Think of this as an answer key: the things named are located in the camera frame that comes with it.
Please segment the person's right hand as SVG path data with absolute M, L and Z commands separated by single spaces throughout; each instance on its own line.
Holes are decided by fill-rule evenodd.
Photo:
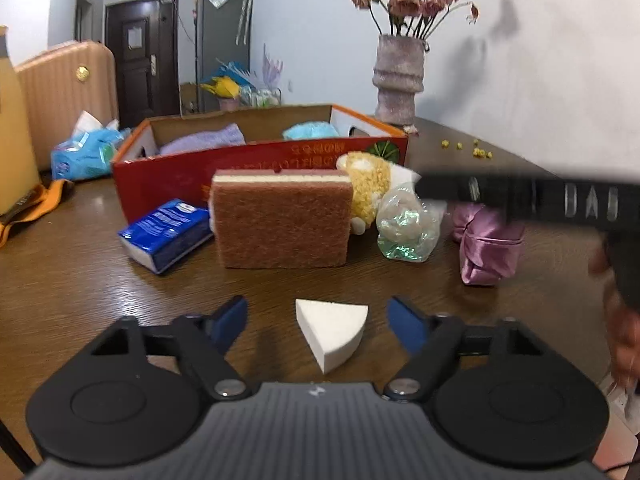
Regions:
M 616 385 L 634 390 L 639 381 L 639 313 L 625 304 L 618 291 L 604 243 L 591 256 L 588 272 L 593 278 L 605 278 L 602 304 L 611 375 Z

